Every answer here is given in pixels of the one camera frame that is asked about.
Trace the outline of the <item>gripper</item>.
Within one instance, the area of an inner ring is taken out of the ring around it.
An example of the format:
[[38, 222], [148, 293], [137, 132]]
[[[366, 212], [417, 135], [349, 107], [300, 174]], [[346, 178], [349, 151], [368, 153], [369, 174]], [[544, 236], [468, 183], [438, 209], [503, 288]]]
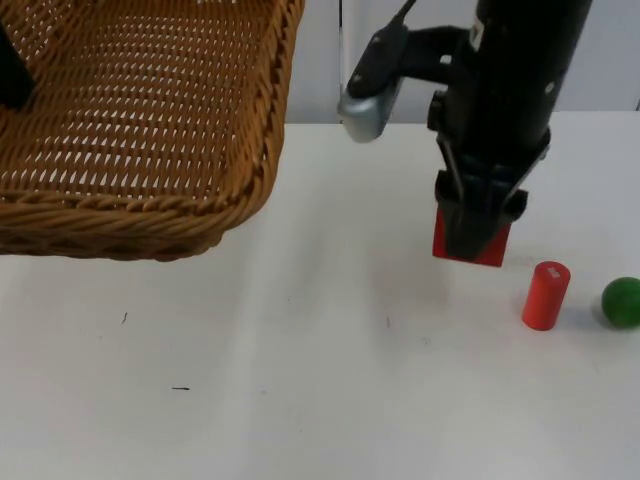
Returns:
[[523, 214], [519, 186], [550, 143], [565, 77], [564, 26], [410, 30], [399, 74], [447, 87], [428, 115], [446, 163], [436, 180], [439, 257], [502, 263], [505, 225], [496, 220]]

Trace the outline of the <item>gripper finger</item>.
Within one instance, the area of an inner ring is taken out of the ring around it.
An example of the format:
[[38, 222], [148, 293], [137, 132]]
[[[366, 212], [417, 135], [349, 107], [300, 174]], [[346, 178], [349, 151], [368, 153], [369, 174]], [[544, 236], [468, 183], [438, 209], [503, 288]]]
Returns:
[[1, 104], [9, 109], [21, 109], [28, 102], [35, 82], [4, 27], [0, 34]]

